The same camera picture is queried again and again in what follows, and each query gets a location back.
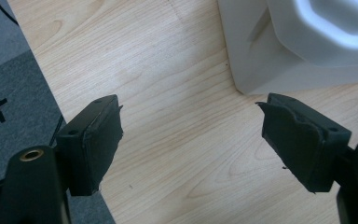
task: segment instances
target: white object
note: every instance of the white object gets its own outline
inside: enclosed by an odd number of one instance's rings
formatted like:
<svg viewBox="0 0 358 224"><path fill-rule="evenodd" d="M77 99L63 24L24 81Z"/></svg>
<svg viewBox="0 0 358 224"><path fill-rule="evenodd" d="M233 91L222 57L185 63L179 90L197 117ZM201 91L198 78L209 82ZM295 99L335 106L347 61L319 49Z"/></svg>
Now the white object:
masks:
<svg viewBox="0 0 358 224"><path fill-rule="evenodd" d="M231 72L241 92L358 82L358 0L218 2Z"/></svg>

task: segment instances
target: wooden floor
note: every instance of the wooden floor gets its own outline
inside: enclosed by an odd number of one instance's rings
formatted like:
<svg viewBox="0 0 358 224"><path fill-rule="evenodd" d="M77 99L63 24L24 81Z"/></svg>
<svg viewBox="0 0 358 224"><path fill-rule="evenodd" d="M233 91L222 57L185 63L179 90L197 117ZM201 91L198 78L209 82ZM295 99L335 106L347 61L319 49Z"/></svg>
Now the wooden floor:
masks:
<svg viewBox="0 0 358 224"><path fill-rule="evenodd" d="M212 0L9 0L64 114L117 94L102 183L117 223L338 223L261 138L266 95L236 91ZM287 92L353 131L358 84Z"/></svg>

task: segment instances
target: wood grain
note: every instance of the wood grain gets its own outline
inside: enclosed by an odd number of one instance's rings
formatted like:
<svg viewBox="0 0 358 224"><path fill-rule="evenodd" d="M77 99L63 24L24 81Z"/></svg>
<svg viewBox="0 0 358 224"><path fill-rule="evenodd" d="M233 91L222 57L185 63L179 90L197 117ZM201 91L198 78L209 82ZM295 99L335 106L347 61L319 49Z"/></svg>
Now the wood grain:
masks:
<svg viewBox="0 0 358 224"><path fill-rule="evenodd" d="M124 138L102 183L117 223L338 223L261 138L236 91L216 1L9 0L69 121L117 94ZM353 131L358 84L287 92Z"/></svg>

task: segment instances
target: cable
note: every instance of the cable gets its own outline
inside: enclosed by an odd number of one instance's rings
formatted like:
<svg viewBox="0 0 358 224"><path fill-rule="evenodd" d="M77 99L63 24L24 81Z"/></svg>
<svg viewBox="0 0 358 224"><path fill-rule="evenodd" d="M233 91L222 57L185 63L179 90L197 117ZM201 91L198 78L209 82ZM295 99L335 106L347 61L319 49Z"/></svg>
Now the cable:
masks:
<svg viewBox="0 0 358 224"><path fill-rule="evenodd" d="M56 137L58 131L59 131L60 128L61 128L62 122L63 122L63 116L61 115L61 116L60 116L60 119L58 120L58 124L57 124L57 126L56 126L56 129L54 130L54 134L51 136L50 143L48 144L50 147L52 147L53 144L54 144L55 137Z"/></svg>
<svg viewBox="0 0 358 224"><path fill-rule="evenodd" d="M11 21L13 21L14 24L19 25L19 23L18 23L16 20L14 20L14 18L11 17L10 14L8 14L8 13L5 11L5 9L1 6L1 4L0 4L0 10L8 17Z"/></svg>

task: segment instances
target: gray carpet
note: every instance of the gray carpet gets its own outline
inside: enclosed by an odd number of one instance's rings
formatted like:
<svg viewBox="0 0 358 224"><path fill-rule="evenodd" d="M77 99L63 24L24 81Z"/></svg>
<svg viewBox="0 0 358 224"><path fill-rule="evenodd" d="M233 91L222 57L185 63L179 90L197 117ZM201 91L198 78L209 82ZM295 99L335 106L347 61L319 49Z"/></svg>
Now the gray carpet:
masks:
<svg viewBox="0 0 358 224"><path fill-rule="evenodd" d="M11 35L14 23L1 13L0 20L5 21L0 21L0 32L5 34L0 35L0 179L16 152L48 145L61 116L33 53L28 46L26 51L19 47L23 37L13 37L20 29L14 27L17 31ZM114 223L99 192L69 197L69 204L73 223Z"/></svg>

